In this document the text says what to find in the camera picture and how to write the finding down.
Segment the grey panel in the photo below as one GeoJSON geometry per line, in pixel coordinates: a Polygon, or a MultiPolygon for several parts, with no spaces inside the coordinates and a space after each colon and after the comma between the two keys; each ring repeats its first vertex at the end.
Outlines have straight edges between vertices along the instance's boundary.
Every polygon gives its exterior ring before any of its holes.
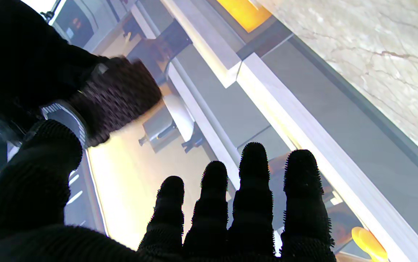
{"type": "Polygon", "coordinates": [[[418,234],[418,166],[288,41],[262,59],[418,234]]]}
{"type": "Polygon", "coordinates": [[[272,126],[268,126],[267,129],[263,130],[257,136],[242,144],[238,148],[239,154],[242,153],[244,146],[250,142],[263,144],[267,151],[268,159],[274,159],[277,156],[282,156],[291,151],[272,126]]]}
{"type": "Polygon", "coordinates": [[[177,58],[235,147],[269,126],[237,82],[222,86],[194,46],[177,58]]]}
{"type": "Polygon", "coordinates": [[[164,31],[172,23],[174,18],[160,0],[141,0],[140,2],[159,32],[164,31]]]}

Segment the black glove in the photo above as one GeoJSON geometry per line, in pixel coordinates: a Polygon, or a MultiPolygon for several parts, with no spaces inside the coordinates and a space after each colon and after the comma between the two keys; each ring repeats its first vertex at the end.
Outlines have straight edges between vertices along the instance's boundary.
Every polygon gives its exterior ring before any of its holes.
{"type": "Polygon", "coordinates": [[[287,160],[281,258],[274,256],[272,192],[268,187],[267,155],[261,144],[250,143],[244,148],[239,177],[234,221],[227,230],[227,170],[219,161],[207,166],[192,227],[183,245],[183,181],[176,176],[167,178],[137,252],[186,261],[336,261],[330,251],[334,243],[322,202],[319,171],[310,151],[293,151],[287,160]]]}

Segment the white trim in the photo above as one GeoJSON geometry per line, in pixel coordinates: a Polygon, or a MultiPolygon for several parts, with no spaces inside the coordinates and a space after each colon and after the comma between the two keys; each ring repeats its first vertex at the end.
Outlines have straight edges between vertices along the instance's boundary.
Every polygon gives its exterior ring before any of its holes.
{"type": "Polygon", "coordinates": [[[239,70],[239,85],[284,141],[309,149],[325,178],[387,250],[389,259],[418,262],[418,235],[362,170],[253,53],[239,70]]]}
{"type": "Polygon", "coordinates": [[[106,236],[110,237],[109,230],[107,229],[106,218],[104,217],[104,211],[102,210],[102,203],[100,201],[99,193],[97,192],[96,179],[94,178],[94,173],[92,172],[92,168],[91,168],[91,161],[89,160],[89,152],[87,149],[85,150],[85,152],[86,152],[86,160],[88,162],[88,167],[89,167],[89,173],[91,174],[92,185],[94,186],[94,193],[96,194],[97,203],[99,204],[100,216],[102,217],[102,222],[104,224],[104,231],[106,233],[106,236]]]}
{"type": "Polygon", "coordinates": [[[160,0],[191,38],[225,88],[236,81],[241,59],[220,36],[201,11],[188,0],[160,0]]]}
{"type": "Polygon", "coordinates": [[[151,27],[144,18],[144,15],[141,13],[141,11],[138,9],[136,5],[133,5],[133,7],[131,7],[131,13],[133,14],[133,17],[138,23],[139,27],[141,27],[141,30],[144,32],[144,36],[147,39],[155,39],[155,33],[152,31],[151,27]]]}

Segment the yellow light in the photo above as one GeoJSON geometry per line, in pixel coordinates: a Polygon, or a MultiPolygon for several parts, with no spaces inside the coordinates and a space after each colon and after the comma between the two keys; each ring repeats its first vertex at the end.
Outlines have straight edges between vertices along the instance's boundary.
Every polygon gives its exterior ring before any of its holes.
{"type": "Polygon", "coordinates": [[[249,0],[217,0],[235,20],[250,33],[272,14],[265,7],[257,9],[249,0]]]}

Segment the marble wall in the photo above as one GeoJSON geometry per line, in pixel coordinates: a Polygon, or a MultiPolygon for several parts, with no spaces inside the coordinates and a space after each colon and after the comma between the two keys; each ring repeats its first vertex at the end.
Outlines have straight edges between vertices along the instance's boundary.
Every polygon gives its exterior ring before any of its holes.
{"type": "Polygon", "coordinates": [[[418,145],[418,0],[256,0],[418,145]]]}

